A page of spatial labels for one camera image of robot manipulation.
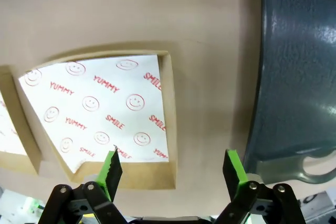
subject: cardboard box rim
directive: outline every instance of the cardboard box rim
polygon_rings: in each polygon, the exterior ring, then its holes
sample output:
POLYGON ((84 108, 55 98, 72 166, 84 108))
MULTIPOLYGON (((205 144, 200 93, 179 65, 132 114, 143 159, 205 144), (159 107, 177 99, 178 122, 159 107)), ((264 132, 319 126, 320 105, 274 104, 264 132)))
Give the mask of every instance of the cardboard box rim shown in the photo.
MULTIPOLYGON (((46 62, 36 68, 45 67, 54 63, 97 59, 118 56, 136 55, 157 55, 162 84, 162 99, 164 119, 166 125, 167 145, 169 162, 161 163, 122 163, 123 175, 119 188, 123 189, 175 189, 177 172, 177 137, 176 137, 176 106, 173 81, 173 69, 171 56, 167 51, 157 50, 109 50, 98 51, 87 54, 62 57, 57 60, 46 62)), ((45 133, 48 143, 51 145, 54 154, 68 179, 74 183, 82 183, 84 178, 97 174, 103 162, 85 162, 76 173, 72 173, 65 161, 62 159, 48 134, 41 124, 40 129, 45 133)))
POLYGON ((0 152, 0 167, 15 172, 37 175, 42 155, 21 106, 9 66, 0 67, 0 77, 0 92, 16 133, 26 152, 26 155, 0 152))

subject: white printed paper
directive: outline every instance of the white printed paper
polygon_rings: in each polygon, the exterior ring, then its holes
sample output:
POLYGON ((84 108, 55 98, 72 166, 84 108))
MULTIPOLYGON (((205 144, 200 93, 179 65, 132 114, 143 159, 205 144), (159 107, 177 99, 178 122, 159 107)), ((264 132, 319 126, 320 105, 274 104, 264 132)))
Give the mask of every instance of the white printed paper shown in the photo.
POLYGON ((72 172, 103 162, 167 162, 156 55, 57 63, 19 81, 42 126, 72 172))
POLYGON ((0 151, 27 155, 0 92, 0 151))

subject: red smiley face print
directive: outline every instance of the red smiley face print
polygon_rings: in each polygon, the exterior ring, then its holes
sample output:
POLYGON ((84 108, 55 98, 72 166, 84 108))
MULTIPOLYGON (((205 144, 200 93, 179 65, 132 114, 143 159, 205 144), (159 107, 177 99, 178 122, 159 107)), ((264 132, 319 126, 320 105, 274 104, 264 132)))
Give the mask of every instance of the red smiley face print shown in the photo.
POLYGON ((40 83, 42 79, 42 73, 38 69, 34 69, 25 74, 25 82, 29 86, 36 86, 40 83))
POLYGON ((102 131, 98 131, 94 134, 94 139, 98 144, 108 144, 110 142, 110 137, 108 134, 102 131))
POLYGON ((60 150, 63 153, 67 153, 70 151, 71 147, 72 147, 72 139, 71 138, 64 138, 62 139, 61 143, 60 143, 60 150))
POLYGON ((83 108, 93 112, 99 109, 99 102, 94 97, 84 97, 82 101, 83 108))
POLYGON ((149 137, 149 135, 143 132, 138 132, 136 135, 134 135, 133 139, 135 143, 140 146, 149 145, 149 143, 151 142, 151 138, 149 137))
POLYGON ((68 62, 65 68, 67 72, 71 74, 72 76, 81 76, 86 71, 86 68, 84 65, 82 65, 81 63, 75 62, 75 61, 68 62))
POLYGON ((127 97, 126 106, 133 111, 142 110, 145 107, 145 100, 139 94, 132 94, 127 97))
POLYGON ((46 121, 47 123, 51 123, 54 120, 56 120, 56 118, 58 117, 58 114, 59 114, 58 108, 50 107, 44 113, 44 121, 46 121))
POLYGON ((138 66, 139 64, 134 60, 121 60, 116 66, 122 70, 131 70, 138 66))

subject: screw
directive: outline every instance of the screw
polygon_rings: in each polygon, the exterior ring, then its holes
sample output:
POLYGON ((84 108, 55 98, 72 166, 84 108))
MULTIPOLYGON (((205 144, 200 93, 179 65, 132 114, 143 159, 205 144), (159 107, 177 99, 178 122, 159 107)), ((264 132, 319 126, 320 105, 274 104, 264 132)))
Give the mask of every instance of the screw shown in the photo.
POLYGON ((285 188, 283 186, 279 186, 278 187, 278 191, 281 192, 281 193, 284 193, 285 192, 285 188))
POLYGON ((257 189, 257 185, 256 185, 256 183, 251 182, 251 183, 250 183, 250 188, 251 188, 252 190, 257 189))

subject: beige table surface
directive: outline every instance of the beige table surface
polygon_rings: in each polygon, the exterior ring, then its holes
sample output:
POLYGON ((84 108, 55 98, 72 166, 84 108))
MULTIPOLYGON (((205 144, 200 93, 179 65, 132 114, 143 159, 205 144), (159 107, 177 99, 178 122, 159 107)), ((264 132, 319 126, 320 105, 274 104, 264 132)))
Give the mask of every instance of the beige table surface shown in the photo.
MULTIPOLYGON (((86 46, 168 50, 176 89, 177 189, 119 190, 115 203, 133 216, 220 213, 229 202, 224 151, 237 148, 242 157, 248 136, 260 0, 0 0, 0 5, 0 64, 13 65, 18 74, 86 46)), ((36 117, 23 106, 43 152, 41 176, 0 169, 0 185, 47 200, 56 184, 68 181, 34 127, 36 117)), ((292 185, 298 197, 325 187, 292 185)))

